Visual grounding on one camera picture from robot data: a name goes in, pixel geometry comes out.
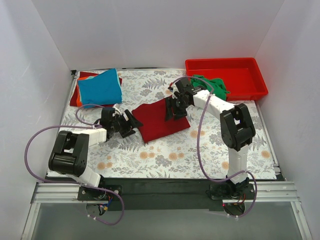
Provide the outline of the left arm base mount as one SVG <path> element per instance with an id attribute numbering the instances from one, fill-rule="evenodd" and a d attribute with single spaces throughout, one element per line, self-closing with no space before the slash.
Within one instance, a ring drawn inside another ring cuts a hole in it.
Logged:
<path id="1" fill-rule="evenodd" d="M 105 189 L 115 192 L 118 195 L 122 194 L 122 186 L 121 185 L 106 185 Z M 104 190 L 96 190 L 88 187 L 81 186 L 78 191 L 77 200 L 78 201 L 108 201 L 108 200 L 118 201 L 119 198 L 115 196 L 111 192 L 105 192 Z"/>

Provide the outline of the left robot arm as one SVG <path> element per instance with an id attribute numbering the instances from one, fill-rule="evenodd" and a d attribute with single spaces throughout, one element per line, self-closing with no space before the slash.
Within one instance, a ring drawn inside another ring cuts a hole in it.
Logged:
<path id="1" fill-rule="evenodd" d="M 102 176 L 87 164 L 89 148 L 109 141 L 115 133 L 126 138 L 136 133 L 143 124 L 129 110 L 123 113 L 114 107 L 104 107 L 94 127 L 80 131 L 62 130 L 55 140 L 48 167 L 67 175 L 78 183 L 98 187 Z"/>

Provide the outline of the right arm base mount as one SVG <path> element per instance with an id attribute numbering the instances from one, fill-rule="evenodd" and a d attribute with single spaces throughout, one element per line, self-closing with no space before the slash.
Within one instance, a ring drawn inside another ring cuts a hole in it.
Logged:
<path id="1" fill-rule="evenodd" d="M 213 200 L 253 200 L 255 195 L 255 189 L 254 185 L 251 183 L 212 183 L 209 185 L 207 194 Z"/>

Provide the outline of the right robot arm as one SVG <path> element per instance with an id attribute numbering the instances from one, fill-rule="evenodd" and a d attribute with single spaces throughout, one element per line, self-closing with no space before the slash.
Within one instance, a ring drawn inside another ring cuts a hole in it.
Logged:
<path id="1" fill-rule="evenodd" d="M 241 103 L 238 105 L 220 99 L 214 94 L 210 84 L 193 86 L 191 76 L 179 77 L 168 89 L 172 95 L 165 98 L 165 120 L 178 120 L 187 115 L 187 108 L 195 106 L 202 112 L 209 113 L 220 122 L 221 138 L 228 148 L 228 172 L 226 182 L 230 188 L 239 192 L 249 184 L 251 173 L 247 170 L 249 146 L 256 135 L 256 130 L 248 110 Z"/>

